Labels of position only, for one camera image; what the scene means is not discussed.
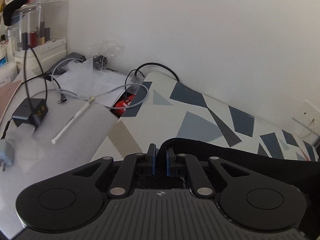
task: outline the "wall socket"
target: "wall socket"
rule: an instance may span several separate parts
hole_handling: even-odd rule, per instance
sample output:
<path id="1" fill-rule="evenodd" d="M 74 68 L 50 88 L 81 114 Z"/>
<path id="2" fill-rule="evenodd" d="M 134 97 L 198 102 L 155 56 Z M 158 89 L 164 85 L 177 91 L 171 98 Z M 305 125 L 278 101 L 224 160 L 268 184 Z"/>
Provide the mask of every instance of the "wall socket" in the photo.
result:
<path id="1" fill-rule="evenodd" d="M 293 119 L 320 135 L 320 112 L 308 101 L 302 103 L 293 115 Z"/>

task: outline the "wall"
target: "wall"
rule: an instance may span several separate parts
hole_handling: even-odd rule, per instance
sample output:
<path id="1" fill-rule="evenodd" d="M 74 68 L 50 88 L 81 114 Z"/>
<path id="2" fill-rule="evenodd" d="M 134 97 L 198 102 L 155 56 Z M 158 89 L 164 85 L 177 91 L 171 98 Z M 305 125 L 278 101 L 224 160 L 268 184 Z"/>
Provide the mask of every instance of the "wall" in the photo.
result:
<path id="1" fill-rule="evenodd" d="M 308 134 L 292 115 L 305 99 L 320 109 L 320 0 L 69 1 L 69 52 L 110 37 L 125 46 L 114 68 L 160 62 L 194 90 Z"/>

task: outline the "transparent lid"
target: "transparent lid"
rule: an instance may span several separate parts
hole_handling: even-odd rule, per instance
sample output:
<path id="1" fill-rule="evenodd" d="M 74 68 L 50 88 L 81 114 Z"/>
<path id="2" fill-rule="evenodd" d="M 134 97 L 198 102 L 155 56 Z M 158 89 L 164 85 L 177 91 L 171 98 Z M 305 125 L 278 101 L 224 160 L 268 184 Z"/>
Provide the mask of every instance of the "transparent lid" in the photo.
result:
<path id="1" fill-rule="evenodd" d="M 37 0 L 16 10 L 11 28 L 14 55 L 23 57 L 27 44 L 36 54 L 65 44 L 67 19 L 68 0 Z"/>

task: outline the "black power adapter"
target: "black power adapter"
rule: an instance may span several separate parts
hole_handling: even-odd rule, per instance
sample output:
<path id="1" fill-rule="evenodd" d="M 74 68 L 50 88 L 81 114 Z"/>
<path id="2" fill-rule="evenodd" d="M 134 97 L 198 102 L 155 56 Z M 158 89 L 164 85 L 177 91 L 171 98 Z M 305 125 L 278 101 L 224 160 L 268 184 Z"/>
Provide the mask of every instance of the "black power adapter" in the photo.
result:
<path id="1" fill-rule="evenodd" d="M 17 126 L 23 123 L 29 123 L 37 129 L 47 114 L 48 107 L 43 98 L 31 98 L 30 100 L 32 107 L 30 107 L 28 98 L 25 98 L 14 111 L 12 119 Z"/>

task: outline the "ironing board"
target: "ironing board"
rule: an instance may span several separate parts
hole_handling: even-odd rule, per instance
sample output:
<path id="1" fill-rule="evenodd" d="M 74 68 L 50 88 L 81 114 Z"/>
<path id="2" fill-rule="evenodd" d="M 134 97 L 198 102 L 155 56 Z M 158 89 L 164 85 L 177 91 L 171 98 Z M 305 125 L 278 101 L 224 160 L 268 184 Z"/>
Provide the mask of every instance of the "ironing board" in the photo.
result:
<path id="1" fill-rule="evenodd" d="M 221 147 L 277 159 L 318 161 L 316 149 L 295 135 L 259 118 L 194 91 L 170 77 L 152 72 L 145 78 L 146 101 L 127 109 L 92 158 L 122 160 L 146 153 L 150 143 L 174 137 L 199 140 Z M 132 103 L 146 95 L 139 89 Z"/>

